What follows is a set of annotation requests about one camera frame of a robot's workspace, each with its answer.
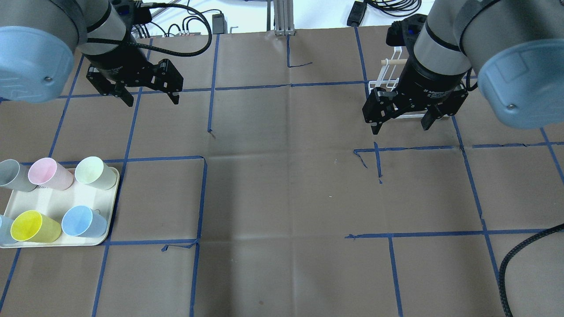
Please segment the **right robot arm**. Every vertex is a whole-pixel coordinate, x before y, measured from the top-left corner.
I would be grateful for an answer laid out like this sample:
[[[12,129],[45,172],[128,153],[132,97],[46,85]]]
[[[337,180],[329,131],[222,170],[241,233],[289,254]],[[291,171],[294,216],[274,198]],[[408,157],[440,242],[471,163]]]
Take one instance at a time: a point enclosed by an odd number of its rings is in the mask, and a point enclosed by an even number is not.
[[[500,122],[537,129],[563,121],[563,2],[561,0],[437,0],[428,15],[393,22],[389,46],[408,58],[396,87],[375,88],[363,108],[378,134],[382,125],[423,111],[427,130],[457,114],[477,87]]]

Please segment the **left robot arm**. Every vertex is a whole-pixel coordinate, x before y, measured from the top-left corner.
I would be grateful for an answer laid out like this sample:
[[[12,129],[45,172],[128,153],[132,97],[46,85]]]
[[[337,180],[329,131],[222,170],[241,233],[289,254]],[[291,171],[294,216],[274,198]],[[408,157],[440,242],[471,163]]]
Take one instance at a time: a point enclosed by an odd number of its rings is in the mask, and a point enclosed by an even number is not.
[[[90,65],[86,78],[101,96],[132,107],[130,88],[164,92],[178,104],[183,77],[168,59],[149,62],[132,34],[151,22],[141,0],[3,0],[1,97],[45,103],[62,94],[74,53]]]

